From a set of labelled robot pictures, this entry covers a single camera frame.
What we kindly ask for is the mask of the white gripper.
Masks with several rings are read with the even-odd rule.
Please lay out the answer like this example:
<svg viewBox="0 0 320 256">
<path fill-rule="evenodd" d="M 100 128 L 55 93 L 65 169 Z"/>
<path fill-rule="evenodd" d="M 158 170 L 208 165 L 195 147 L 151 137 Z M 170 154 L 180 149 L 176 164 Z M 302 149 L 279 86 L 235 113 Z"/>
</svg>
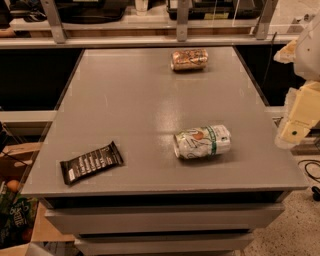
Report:
<svg viewBox="0 0 320 256">
<path fill-rule="evenodd" d="M 320 121 L 320 13 L 300 34 L 279 51 L 273 59 L 288 64 L 294 60 L 294 72 L 306 81 L 299 89 L 290 88 L 284 103 L 275 144 L 281 149 L 299 145 Z"/>
</svg>

